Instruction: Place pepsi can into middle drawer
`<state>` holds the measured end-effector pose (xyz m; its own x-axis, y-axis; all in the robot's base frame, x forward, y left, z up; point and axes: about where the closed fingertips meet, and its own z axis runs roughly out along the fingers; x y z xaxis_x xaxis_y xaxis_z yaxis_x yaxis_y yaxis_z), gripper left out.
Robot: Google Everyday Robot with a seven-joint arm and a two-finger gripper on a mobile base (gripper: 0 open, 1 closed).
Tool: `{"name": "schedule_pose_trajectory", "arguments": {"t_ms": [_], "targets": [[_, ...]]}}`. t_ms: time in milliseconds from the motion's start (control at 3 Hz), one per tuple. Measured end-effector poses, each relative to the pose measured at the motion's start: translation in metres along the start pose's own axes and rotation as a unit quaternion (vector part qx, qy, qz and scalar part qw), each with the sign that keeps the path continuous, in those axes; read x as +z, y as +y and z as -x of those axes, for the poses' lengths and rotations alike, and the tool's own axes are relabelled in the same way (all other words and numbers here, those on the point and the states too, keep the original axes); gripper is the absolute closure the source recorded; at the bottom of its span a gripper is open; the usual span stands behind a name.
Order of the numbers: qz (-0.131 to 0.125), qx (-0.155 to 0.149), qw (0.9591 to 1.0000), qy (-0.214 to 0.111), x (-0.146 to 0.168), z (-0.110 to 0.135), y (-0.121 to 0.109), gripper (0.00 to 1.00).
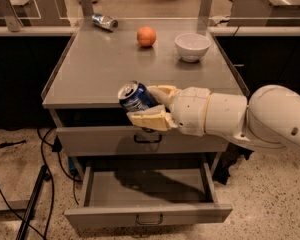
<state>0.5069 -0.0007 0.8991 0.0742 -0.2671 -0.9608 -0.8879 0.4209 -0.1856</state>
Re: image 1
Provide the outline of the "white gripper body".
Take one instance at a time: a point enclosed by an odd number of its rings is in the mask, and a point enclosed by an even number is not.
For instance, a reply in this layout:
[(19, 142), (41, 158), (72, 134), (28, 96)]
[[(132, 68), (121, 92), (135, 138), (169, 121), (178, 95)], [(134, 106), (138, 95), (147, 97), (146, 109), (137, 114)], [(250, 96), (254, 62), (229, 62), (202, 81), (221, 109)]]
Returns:
[(203, 136), (206, 103), (211, 91), (189, 87), (178, 92), (169, 110), (178, 130), (185, 135)]

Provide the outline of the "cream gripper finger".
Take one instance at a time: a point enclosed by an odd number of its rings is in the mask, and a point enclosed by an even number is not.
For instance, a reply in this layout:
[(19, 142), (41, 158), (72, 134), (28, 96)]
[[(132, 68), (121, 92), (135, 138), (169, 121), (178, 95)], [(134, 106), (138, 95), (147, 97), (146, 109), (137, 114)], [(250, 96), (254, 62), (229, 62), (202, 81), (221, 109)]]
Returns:
[(166, 108), (170, 106), (174, 96), (180, 92), (180, 89), (171, 85), (148, 86), (147, 89), (157, 102)]
[(163, 105), (157, 105), (145, 111), (128, 112), (127, 117), (134, 126), (151, 130), (168, 131), (178, 127)]

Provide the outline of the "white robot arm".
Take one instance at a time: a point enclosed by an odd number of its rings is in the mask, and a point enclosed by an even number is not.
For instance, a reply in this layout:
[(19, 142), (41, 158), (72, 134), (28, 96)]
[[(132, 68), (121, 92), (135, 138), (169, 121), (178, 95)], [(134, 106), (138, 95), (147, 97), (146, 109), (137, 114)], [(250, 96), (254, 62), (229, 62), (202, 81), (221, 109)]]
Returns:
[(135, 126), (219, 136), (257, 152), (287, 148), (300, 152), (300, 95), (286, 87), (263, 86), (249, 98), (198, 87), (150, 86), (148, 90), (159, 104), (129, 112)]

